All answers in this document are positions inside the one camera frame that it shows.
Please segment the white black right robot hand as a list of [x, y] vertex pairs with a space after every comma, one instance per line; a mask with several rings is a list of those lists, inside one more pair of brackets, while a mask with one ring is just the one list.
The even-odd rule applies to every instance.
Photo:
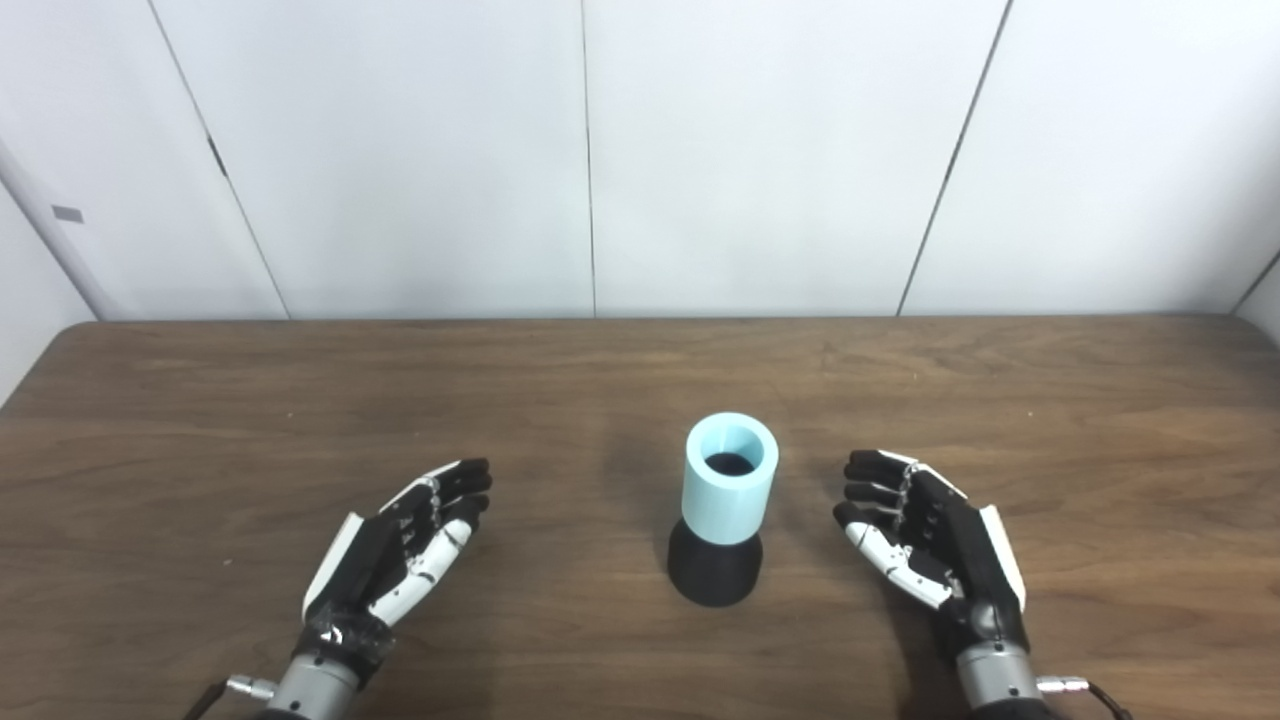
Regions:
[[996, 506], [977, 507], [922, 460], [878, 448], [852, 451], [844, 477], [835, 520], [893, 588], [932, 612], [941, 655], [1030, 651], [1025, 583]]

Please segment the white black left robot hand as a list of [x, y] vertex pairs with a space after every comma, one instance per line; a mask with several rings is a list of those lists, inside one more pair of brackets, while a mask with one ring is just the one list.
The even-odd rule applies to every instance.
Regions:
[[343, 664], [369, 682], [396, 643], [396, 625], [476, 534], [492, 486], [486, 459], [462, 459], [411, 480], [367, 518], [349, 512], [303, 594], [294, 653]]

